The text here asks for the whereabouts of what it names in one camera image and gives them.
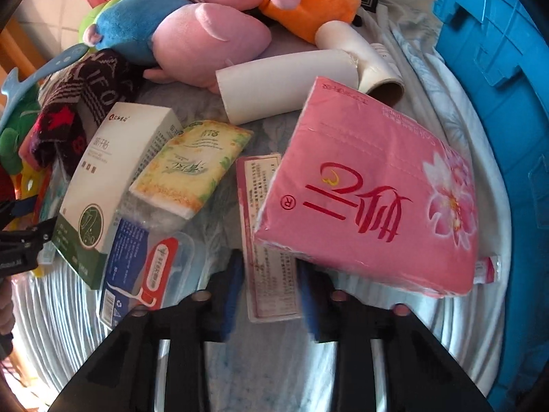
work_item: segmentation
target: pink flower print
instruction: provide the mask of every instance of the pink flower print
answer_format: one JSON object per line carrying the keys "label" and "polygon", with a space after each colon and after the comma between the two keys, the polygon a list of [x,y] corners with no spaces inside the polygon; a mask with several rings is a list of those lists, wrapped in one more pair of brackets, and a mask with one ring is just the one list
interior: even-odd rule
{"label": "pink flower print", "polygon": [[434,190],[428,210],[429,220],[435,224],[434,233],[453,237],[457,247],[469,250],[469,236],[477,230],[471,192],[465,184],[459,184],[453,169],[438,153],[434,155],[433,164],[423,163],[423,171]]}
{"label": "pink flower print", "polygon": [[444,152],[446,155],[446,162],[450,167],[455,184],[458,186],[464,185],[470,193],[473,193],[473,177],[465,159],[463,159],[458,152],[449,147],[444,147]]}

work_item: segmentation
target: yellow packaging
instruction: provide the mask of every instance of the yellow packaging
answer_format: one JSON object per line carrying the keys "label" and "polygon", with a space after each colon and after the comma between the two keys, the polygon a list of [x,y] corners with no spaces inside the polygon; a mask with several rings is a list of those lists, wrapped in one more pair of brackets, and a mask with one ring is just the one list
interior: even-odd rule
{"label": "yellow packaging", "polygon": [[191,219],[210,198],[252,132],[199,121],[169,140],[130,187],[152,206]]}

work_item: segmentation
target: blue plastic bin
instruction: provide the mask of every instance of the blue plastic bin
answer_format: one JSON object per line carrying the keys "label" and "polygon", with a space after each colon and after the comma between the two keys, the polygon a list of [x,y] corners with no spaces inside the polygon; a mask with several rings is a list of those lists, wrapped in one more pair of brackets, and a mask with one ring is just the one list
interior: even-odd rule
{"label": "blue plastic bin", "polygon": [[437,0],[436,49],[469,95],[511,203],[513,254],[497,412],[514,410],[549,355],[549,48],[518,0]]}

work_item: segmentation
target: white paper roll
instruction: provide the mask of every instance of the white paper roll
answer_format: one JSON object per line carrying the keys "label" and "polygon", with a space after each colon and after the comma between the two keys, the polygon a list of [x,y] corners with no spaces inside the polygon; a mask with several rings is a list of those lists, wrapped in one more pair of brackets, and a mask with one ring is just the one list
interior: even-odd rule
{"label": "white paper roll", "polygon": [[224,68],[216,73],[229,122],[240,125],[305,105],[317,76],[356,89],[356,61],[345,51],[286,54]]}
{"label": "white paper roll", "polygon": [[394,106],[404,95],[404,82],[396,65],[391,67],[388,60],[349,24],[342,21],[323,24],[316,33],[315,42],[321,49],[343,49],[357,60],[360,92],[389,106]]}

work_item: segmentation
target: blue plush toy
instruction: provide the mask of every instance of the blue plush toy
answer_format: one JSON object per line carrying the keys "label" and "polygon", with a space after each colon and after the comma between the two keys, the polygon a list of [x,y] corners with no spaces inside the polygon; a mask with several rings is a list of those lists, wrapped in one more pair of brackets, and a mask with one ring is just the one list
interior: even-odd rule
{"label": "blue plush toy", "polygon": [[154,66],[151,37],[169,14],[189,0],[120,0],[84,32],[84,43],[111,48],[136,65]]}

